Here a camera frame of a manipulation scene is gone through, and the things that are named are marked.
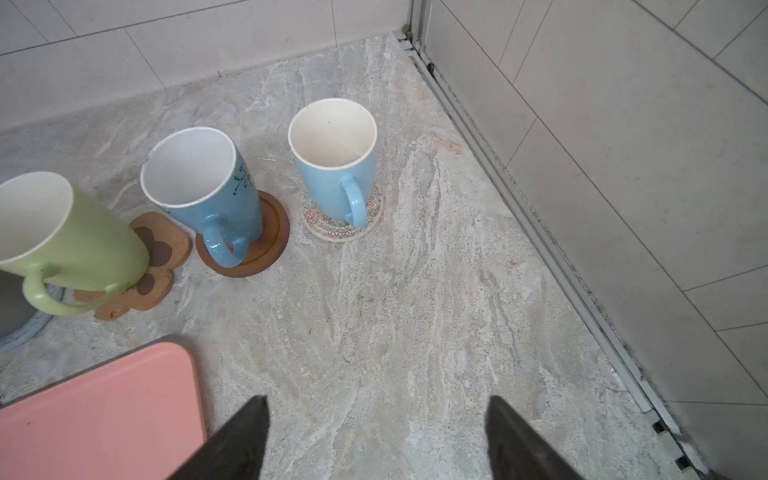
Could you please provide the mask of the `dark grey mug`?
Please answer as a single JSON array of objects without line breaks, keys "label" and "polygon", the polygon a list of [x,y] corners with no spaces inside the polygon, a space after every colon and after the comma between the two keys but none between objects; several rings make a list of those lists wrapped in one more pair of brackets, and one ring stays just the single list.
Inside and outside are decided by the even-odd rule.
[{"label": "dark grey mug", "polygon": [[5,271],[0,275],[0,336],[19,330],[37,310],[23,295],[23,278]]}]

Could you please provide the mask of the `light blue mug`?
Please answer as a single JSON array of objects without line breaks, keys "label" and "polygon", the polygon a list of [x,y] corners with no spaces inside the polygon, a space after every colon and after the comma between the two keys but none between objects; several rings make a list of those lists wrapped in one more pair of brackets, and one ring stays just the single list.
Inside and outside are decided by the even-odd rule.
[{"label": "light blue mug", "polygon": [[368,224],[377,141],[373,115],[343,98],[315,101],[289,125],[288,143],[310,198],[325,215],[355,229]]}]

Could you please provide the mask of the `blue woven round coaster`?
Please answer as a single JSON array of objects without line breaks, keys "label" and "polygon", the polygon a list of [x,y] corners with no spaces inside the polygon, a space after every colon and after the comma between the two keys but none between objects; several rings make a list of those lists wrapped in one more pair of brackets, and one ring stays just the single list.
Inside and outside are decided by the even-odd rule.
[{"label": "blue woven round coaster", "polygon": [[39,333],[51,320],[52,315],[36,309],[37,312],[19,330],[6,337],[1,337],[1,353],[8,353]]}]

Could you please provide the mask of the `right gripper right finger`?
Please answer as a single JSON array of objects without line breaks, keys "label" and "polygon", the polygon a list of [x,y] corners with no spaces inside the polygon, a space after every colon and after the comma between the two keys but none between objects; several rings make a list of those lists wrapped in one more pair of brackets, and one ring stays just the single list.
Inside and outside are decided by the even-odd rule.
[{"label": "right gripper right finger", "polygon": [[485,433],[494,479],[582,479],[500,396],[489,398]]}]

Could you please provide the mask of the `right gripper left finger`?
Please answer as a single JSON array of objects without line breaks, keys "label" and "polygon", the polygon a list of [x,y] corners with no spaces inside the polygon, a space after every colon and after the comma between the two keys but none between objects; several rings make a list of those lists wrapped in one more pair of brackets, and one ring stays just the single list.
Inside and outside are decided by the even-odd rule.
[{"label": "right gripper left finger", "polygon": [[269,427],[267,397],[252,397],[170,479],[259,479]]}]

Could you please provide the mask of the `blue floral mug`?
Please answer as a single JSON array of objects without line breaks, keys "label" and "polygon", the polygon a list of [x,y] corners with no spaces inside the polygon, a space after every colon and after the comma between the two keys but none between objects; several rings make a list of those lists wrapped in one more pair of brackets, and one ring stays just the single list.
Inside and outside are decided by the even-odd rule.
[{"label": "blue floral mug", "polygon": [[177,131],[149,152],[140,173],[144,194],[199,233],[224,268],[245,261],[264,233],[259,193],[233,140],[212,127]]}]

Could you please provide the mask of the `cork paw print coaster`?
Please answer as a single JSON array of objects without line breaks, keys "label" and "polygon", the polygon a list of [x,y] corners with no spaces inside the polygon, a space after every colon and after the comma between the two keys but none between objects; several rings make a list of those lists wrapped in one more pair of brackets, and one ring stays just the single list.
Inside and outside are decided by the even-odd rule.
[{"label": "cork paw print coaster", "polygon": [[74,299],[81,313],[92,312],[94,318],[110,321],[130,310],[148,311],[170,292],[174,270],[189,257],[189,236],[157,212],[147,212],[125,223],[115,215],[104,229],[94,234],[96,258],[88,266],[94,269],[96,281],[87,286],[122,286],[126,280],[135,283],[123,293],[76,290]]}]

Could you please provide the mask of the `brown wooden coaster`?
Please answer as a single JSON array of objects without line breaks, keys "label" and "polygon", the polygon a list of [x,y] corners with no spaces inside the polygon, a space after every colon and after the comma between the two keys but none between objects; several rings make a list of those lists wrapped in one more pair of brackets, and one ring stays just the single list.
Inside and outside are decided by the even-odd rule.
[{"label": "brown wooden coaster", "polygon": [[257,275],[273,265],[285,250],[290,222],[283,205],[271,194],[259,190],[263,215],[264,232],[260,239],[248,247],[243,263],[236,267],[224,268],[208,253],[203,237],[195,235],[195,247],[201,260],[216,273],[230,278],[245,278]]}]

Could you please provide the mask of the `green mug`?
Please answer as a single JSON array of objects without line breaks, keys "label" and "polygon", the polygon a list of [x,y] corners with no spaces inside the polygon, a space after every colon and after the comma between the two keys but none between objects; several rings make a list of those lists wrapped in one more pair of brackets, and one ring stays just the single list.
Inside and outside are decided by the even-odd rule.
[{"label": "green mug", "polygon": [[134,230],[64,176],[30,172],[1,184],[1,269],[23,278],[34,308],[95,310],[139,282],[149,263]]}]

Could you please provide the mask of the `multicolour woven round coaster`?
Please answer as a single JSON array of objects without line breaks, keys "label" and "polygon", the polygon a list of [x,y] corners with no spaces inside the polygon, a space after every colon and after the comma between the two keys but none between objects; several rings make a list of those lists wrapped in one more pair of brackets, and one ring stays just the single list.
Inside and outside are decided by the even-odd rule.
[{"label": "multicolour woven round coaster", "polygon": [[384,195],[379,186],[375,185],[366,206],[367,224],[360,229],[327,216],[315,205],[307,192],[303,194],[302,207],[302,221],[310,233],[328,242],[346,243],[362,238],[375,227],[384,210]]}]

